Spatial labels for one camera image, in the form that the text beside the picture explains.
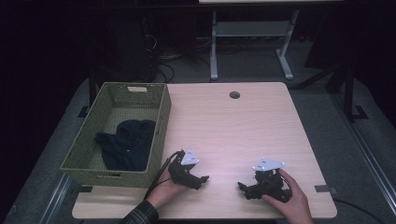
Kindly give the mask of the person's left hand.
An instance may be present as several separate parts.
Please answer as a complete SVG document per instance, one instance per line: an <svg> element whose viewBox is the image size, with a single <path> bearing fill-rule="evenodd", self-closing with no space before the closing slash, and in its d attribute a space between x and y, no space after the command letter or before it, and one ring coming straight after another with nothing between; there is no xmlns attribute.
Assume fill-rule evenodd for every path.
<svg viewBox="0 0 396 224"><path fill-rule="evenodd" d="M147 197L147 201L156 209L160 209L186 190L188 190L188 188L175 183L172 180L168 169L165 169L160 176L158 183L155 185L155 188Z"/></svg>

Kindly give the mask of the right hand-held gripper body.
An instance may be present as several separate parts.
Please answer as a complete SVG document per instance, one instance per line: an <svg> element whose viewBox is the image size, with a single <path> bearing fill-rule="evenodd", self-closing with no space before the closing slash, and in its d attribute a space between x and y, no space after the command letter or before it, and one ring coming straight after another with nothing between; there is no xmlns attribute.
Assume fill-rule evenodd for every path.
<svg viewBox="0 0 396 224"><path fill-rule="evenodd" d="M282 203L286 203L290 199L290 196L283 189L286 181L279 173L279 170L284 166L285 163L283 161L262 158L259 163L252 167L257 183L249 186L248 191L255 191L261 197L262 195L268 195Z"/></svg>

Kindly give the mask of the grey tape piece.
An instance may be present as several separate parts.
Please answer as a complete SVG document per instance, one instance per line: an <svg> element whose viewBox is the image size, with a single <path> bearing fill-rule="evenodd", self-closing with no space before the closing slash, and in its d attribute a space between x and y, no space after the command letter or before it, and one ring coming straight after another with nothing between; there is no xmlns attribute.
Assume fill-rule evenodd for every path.
<svg viewBox="0 0 396 224"><path fill-rule="evenodd" d="M330 194L336 194L337 189L334 187L329 187L328 185L316 185L316 192L330 192Z"/></svg>

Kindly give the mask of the green woven basket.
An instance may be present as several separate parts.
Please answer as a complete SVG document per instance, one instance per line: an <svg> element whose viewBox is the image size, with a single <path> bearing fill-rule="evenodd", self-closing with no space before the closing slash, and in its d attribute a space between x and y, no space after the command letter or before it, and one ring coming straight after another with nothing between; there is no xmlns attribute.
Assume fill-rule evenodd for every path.
<svg viewBox="0 0 396 224"><path fill-rule="evenodd" d="M64 158L61 170L82 185L148 188L162 166L171 105L168 88L163 83L104 83ZM141 172L109 170L95 136L98 133L114 134L117 126L129 119L155 122L147 167Z"/></svg>

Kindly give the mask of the white metal table frame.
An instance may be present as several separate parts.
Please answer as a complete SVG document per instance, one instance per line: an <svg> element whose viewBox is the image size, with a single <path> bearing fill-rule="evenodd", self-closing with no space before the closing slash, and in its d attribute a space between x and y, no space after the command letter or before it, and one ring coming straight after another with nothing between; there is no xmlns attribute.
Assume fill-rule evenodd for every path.
<svg viewBox="0 0 396 224"><path fill-rule="evenodd" d="M219 37L283 37L284 44L276 50L276 57L280 63L286 80L293 80L286 53L290 44L293 30L299 15L293 10L288 21L219 21L218 13L212 13L211 50L209 58L210 79L217 80L217 39Z"/></svg>

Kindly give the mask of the black metal stand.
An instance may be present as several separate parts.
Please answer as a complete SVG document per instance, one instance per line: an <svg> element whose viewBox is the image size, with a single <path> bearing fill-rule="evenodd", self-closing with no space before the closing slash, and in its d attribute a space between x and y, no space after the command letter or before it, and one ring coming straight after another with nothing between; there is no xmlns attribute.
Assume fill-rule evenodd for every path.
<svg viewBox="0 0 396 224"><path fill-rule="evenodd" d="M356 119L368 119L360 105L353 105L354 74L351 67L344 63L337 63L331 71L331 78L326 85L329 93L337 93L344 88L343 112L346 118L354 122Z"/></svg>

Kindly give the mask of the person's right hand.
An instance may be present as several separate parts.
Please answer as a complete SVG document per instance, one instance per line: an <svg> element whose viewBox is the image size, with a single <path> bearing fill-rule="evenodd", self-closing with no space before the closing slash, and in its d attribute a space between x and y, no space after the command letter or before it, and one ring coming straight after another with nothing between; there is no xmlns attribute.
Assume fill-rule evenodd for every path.
<svg viewBox="0 0 396 224"><path fill-rule="evenodd" d="M305 193L287 172L280 169L279 173L290 185L290 199L286 203L282 203L271 196L262 195L262 200L276 208L289 224L314 224Z"/></svg>

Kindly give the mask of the dark cabinet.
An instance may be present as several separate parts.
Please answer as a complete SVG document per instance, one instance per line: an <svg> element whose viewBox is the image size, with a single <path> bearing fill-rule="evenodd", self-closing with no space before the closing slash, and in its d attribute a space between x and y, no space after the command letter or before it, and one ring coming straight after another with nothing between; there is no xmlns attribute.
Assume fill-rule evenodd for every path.
<svg viewBox="0 0 396 224"><path fill-rule="evenodd" d="M96 71L96 82L151 82L151 65L142 34L141 20L126 11L100 12L88 25L91 41L88 61Z"/></svg>

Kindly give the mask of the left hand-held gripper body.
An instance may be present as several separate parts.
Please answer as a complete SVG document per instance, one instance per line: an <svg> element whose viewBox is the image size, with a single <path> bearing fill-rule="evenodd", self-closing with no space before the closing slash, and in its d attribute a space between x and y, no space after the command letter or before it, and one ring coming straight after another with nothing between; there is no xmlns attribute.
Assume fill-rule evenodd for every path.
<svg viewBox="0 0 396 224"><path fill-rule="evenodd" d="M199 161L200 160L195 155L192 148L178 151L176 157L168 167L168 172L171 175L172 180L175 183L190 189L194 183L202 183L200 177L190 173L190 170Z"/></svg>

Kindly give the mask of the dark cloth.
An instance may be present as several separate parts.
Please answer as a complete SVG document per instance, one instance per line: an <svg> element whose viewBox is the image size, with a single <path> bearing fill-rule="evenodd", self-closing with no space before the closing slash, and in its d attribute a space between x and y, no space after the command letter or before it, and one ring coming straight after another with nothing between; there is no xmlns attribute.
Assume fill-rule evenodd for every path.
<svg viewBox="0 0 396 224"><path fill-rule="evenodd" d="M149 162L156 122L129 119L117 126L115 133L97 133L94 140L102 149L108 170L143 172Z"/></svg>

